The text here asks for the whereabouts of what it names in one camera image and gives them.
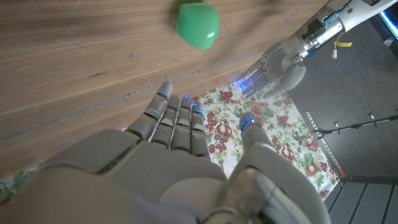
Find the wooden table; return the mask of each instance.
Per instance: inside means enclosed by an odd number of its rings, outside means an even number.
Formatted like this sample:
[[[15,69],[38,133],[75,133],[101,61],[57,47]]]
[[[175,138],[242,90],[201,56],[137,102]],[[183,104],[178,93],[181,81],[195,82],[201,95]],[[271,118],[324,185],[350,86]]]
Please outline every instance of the wooden table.
[[[220,16],[199,51],[175,30],[172,0],[0,2],[0,177],[142,113],[157,85],[197,96],[233,81],[326,0],[208,0]]]

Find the wire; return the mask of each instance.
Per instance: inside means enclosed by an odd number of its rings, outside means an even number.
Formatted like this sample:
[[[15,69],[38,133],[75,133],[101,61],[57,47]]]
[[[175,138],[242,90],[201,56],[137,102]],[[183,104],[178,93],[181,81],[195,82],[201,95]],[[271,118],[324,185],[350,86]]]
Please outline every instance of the wire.
[[[337,42],[344,33],[345,33],[345,31],[343,31],[343,30],[340,33],[338,33],[338,35],[335,39],[335,42]]]

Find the blue led light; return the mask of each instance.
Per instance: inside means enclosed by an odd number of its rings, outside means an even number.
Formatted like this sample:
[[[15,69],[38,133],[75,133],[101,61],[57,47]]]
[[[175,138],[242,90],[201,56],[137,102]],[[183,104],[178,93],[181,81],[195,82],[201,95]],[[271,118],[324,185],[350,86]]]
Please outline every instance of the blue led light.
[[[390,18],[384,11],[380,12],[380,16],[387,24],[388,28],[390,28],[391,32],[394,34],[396,39],[398,39],[398,27],[390,20]]]

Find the flower pattern fabric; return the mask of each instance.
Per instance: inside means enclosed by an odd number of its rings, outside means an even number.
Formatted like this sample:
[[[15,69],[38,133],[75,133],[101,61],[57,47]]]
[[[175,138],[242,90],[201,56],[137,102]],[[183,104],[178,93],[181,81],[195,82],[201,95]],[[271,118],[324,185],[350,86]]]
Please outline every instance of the flower pattern fabric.
[[[251,111],[276,152],[306,176],[325,199],[337,184],[338,176],[288,94],[263,100],[264,92],[245,99],[240,87],[229,83],[193,99],[203,105],[211,161],[218,164],[227,177],[231,175],[244,154],[239,119]],[[37,167],[0,180],[0,202],[13,197]]]

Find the robotic hand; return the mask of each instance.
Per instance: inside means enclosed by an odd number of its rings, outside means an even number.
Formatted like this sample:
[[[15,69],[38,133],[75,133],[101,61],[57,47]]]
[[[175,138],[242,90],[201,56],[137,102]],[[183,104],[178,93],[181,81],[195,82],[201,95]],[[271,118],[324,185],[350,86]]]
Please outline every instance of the robotic hand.
[[[305,57],[311,57],[328,40],[348,32],[395,2],[397,0],[331,0],[293,36],[268,49],[236,83],[246,98],[278,81],[279,85],[265,93],[264,98],[290,90],[304,76]]]
[[[227,180],[210,162],[200,103],[185,96],[179,105],[171,92],[165,82],[125,132],[104,130],[47,161],[0,220],[330,223],[318,192],[251,113],[241,117],[245,154]]]

